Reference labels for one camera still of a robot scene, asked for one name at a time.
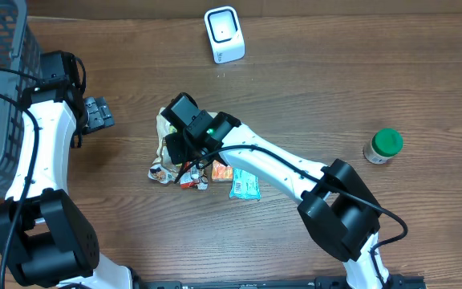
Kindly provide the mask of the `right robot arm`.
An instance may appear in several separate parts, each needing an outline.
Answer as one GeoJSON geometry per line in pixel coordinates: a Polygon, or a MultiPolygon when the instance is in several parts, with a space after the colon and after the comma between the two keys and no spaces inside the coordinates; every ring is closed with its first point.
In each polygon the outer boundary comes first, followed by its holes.
{"type": "Polygon", "coordinates": [[[185,170],[217,160],[251,173],[297,204],[308,234],[343,263],[349,288],[387,288],[390,274],[379,256],[380,204],[345,161],[331,165],[297,157],[259,137],[234,116],[211,116],[182,92],[162,111],[175,132],[167,147],[185,170]]]}

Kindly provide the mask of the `red candy stick packet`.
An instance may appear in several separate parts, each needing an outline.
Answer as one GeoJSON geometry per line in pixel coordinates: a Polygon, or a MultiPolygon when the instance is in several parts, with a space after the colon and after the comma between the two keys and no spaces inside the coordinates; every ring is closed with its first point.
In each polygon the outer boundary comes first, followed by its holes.
{"type": "Polygon", "coordinates": [[[197,184],[199,178],[199,172],[195,166],[187,169],[186,172],[180,178],[180,187],[187,189],[197,184]]]}

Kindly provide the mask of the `orange snack packet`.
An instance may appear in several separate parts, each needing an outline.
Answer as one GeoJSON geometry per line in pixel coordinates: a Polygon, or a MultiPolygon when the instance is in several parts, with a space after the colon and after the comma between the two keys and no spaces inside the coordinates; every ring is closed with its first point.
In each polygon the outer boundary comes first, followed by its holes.
{"type": "Polygon", "coordinates": [[[219,161],[213,161],[211,178],[213,181],[232,181],[233,167],[223,165],[219,161]]]}

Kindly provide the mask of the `beige snack bag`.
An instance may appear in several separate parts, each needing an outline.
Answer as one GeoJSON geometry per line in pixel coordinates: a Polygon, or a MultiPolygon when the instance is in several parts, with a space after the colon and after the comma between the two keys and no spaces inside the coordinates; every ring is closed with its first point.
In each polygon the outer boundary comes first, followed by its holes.
{"type": "MultiPolygon", "coordinates": [[[[156,150],[156,159],[152,162],[152,166],[148,171],[148,177],[157,181],[162,185],[173,183],[178,176],[178,173],[186,166],[174,165],[168,155],[168,150],[164,138],[176,132],[176,129],[161,115],[164,108],[161,108],[156,116],[156,132],[158,136],[158,148],[156,150]]],[[[209,186],[209,180],[203,169],[198,169],[199,178],[196,185],[190,188],[205,190],[209,186]]]]}

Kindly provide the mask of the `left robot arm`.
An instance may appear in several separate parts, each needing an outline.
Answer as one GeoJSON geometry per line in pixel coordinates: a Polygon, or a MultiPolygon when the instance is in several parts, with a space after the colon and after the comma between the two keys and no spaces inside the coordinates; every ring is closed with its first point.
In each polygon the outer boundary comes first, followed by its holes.
{"type": "Polygon", "coordinates": [[[24,135],[17,171],[0,204],[0,287],[9,271],[24,287],[141,288],[135,272],[102,254],[91,223],[67,190],[69,151],[114,125],[103,97],[83,96],[80,58],[53,51],[19,101],[24,135]]]}

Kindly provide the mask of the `teal tissue packet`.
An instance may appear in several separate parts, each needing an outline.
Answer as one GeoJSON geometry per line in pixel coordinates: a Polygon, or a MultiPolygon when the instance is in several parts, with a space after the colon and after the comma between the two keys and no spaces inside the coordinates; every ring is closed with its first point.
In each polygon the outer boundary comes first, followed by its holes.
{"type": "Polygon", "coordinates": [[[245,200],[260,200],[261,192],[257,176],[245,170],[233,169],[232,189],[230,198],[245,200]]]}

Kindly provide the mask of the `green lid jar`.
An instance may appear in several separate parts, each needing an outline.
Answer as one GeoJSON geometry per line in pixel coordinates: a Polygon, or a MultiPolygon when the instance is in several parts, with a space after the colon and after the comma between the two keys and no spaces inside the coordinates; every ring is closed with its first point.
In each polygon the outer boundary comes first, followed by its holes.
{"type": "Polygon", "coordinates": [[[383,128],[363,146],[363,155],[370,163],[381,165],[399,154],[402,149],[402,135],[393,128],[383,128]]]}

